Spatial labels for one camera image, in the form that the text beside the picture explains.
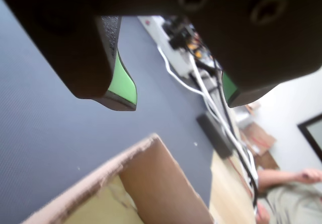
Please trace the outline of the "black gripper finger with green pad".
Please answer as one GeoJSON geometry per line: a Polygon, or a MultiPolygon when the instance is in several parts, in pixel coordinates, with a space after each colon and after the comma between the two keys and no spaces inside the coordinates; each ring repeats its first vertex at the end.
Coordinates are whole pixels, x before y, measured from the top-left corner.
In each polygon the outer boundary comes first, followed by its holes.
{"type": "Polygon", "coordinates": [[[207,0],[189,19],[233,82],[230,107],[321,68],[321,0],[207,0]]]}
{"type": "Polygon", "coordinates": [[[5,0],[70,92],[114,111],[135,111],[136,85],[118,49],[120,16],[99,0],[5,0]]]}

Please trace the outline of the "person hand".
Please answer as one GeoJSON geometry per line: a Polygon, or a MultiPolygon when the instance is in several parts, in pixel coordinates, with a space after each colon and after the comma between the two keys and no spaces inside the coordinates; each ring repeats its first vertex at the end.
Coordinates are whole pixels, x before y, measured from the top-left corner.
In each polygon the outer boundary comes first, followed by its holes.
{"type": "Polygon", "coordinates": [[[307,184],[315,184],[321,182],[321,170],[306,169],[301,172],[302,181],[307,184]]]}

